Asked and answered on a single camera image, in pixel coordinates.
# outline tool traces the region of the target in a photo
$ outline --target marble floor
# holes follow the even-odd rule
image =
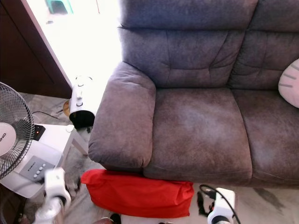
[[[38,95],[22,94],[31,110],[47,112],[59,119],[53,119],[44,114],[35,114],[36,123],[67,125],[71,122],[61,112],[65,99],[52,98]],[[88,141],[90,133],[87,129],[78,131]],[[71,186],[74,180],[84,171],[93,168],[103,168],[100,164],[82,156],[80,152],[72,148],[65,163],[66,183]],[[236,193],[236,212],[242,224],[299,224],[299,191],[291,189],[253,189],[242,187],[226,187]],[[28,200],[25,214],[32,221],[34,212],[40,206],[42,197]],[[95,206],[89,197],[85,185],[77,195],[73,197],[71,209],[64,217],[66,224],[92,224],[112,212]],[[178,219],[154,219],[130,217],[122,215],[123,224],[158,224],[159,222],[171,221],[174,224],[206,224],[206,218],[198,215],[196,195],[190,207],[190,216]]]

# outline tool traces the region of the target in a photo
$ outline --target brand logo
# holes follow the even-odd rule
[[[0,141],[2,141],[2,139],[4,139],[5,136],[6,136],[6,133],[4,133],[4,134],[2,135],[2,137],[0,138]]]

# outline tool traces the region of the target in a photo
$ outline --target black cable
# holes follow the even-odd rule
[[[32,184],[35,184],[35,183],[40,183],[40,184],[43,184],[45,181],[44,178],[42,178],[41,180],[39,181],[36,181],[36,182],[29,182],[29,183],[25,183],[21,186],[19,186],[18,188],[16,189],[13,189],[12,191],[19,191],[20,189],[24,188],[24,187],[27,187],[29,185],[32,185]],[[4,218],[4,214],[3,214],[3,209],[4,209],[4,205],[6,204],[7,200],[13,195],[13,193],[10,193],[8,194],[1,202],[0,202],[0,221],[1,221],[1,224],[7,224],[5,218]]]
[[[234,217],[235,217],[236,220],[237,220],[237,223],[238,223],[238,224],[241,224],[241,222],[240,222],[240,220],[239,220],[239,217],[237,216],[237,213],[235,212],[234,208],[231,206],[231,204],[229,203],[229,201],[226,199],[226,197],[225,197],[220,191],[218,191],[217,189],[215,189],[215,188],[213,188],[213,187],[211,187],[211,186],[209,186],[209,185],[201,184],[201,185],[199,186],[199,189],[200,189],[204,194],[206,194],[206,193],[205,193],[205,191],[204,191],[202,188],[208,188],[208,189],[210,189],[210,190],[214,190],[215,192],[217,192],[218,194],[220,194],[221,197],[226,201],[226,203],[229,205],[230,209],[232,210],[232,212],[233,212],[233,214],[234,214]]]
[[[50,117],[52,117],[52,118],[59,119],[59,118],[57,118],[57,117],[54,117],[54,116],[52,116],[52,115],[50,115],[50,114],[48,114],[48,113],[42,112],[42,111],[34,111],[32,114],[34,114],[34,113],[43,113],[43,114],[46,114],[46,115],[48,115],[48,116],[50,116]]]
[[[197,205],[198,205],[198,208],[199,208],[199,214],[207,217],[209,215],[209,213],[207,213],[205,211],[204,198],[202,197],[202,194],[201,194],[200,191],[197,192]]]

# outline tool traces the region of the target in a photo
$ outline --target sofa seat cushion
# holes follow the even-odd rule
[[[278,91],[234,90],[248,134],[253,178],[299,184],[299,109]]]
[[[153,153],[143,173],[155,179],[248,183],[249,144],[231,90],[157,90]]]

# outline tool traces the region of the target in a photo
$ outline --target fan grille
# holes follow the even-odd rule
[[[0,157],[0,179],[9,174],[26,155],[34,135],[32,113],[22,96],[0,82],[0,122],[10,124],[16,132],[11,149]]]

